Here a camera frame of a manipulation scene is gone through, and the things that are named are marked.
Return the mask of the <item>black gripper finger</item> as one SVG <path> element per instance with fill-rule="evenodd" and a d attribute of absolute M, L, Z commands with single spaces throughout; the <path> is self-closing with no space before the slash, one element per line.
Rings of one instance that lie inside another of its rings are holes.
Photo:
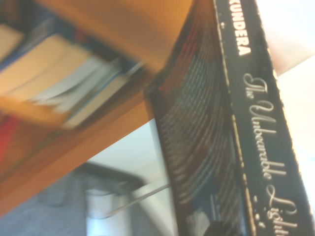
<path fill-rule="evenodd" d="M 237 236 L 238 232 L 231 223 L 214 221 L 204 233 L 204 236 Z"/>

